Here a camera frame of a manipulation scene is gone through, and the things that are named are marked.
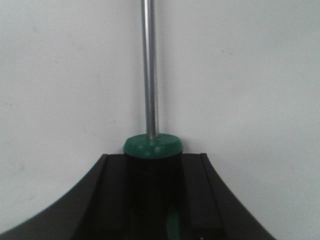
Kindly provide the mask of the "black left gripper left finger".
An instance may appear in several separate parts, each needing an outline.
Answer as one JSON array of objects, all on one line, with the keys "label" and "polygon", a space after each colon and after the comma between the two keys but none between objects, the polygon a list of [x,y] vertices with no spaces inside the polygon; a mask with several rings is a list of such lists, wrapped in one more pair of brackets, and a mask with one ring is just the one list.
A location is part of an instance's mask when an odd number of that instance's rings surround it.
[{"label": "black left gripper left finger", "polygon": [[127,240],[127,160],[104,154],[65,195],[2,240]]}]

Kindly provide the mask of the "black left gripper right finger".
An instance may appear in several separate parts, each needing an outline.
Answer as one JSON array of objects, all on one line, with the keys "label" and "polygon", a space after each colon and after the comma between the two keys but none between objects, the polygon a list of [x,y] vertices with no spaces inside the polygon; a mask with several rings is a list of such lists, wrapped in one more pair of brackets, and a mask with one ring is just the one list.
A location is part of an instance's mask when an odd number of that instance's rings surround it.
[{"label": "black left gripper right finger", "polygon": [[223,182],[205,153],[181,156],[178,211],[182,240],[272,240]]}]

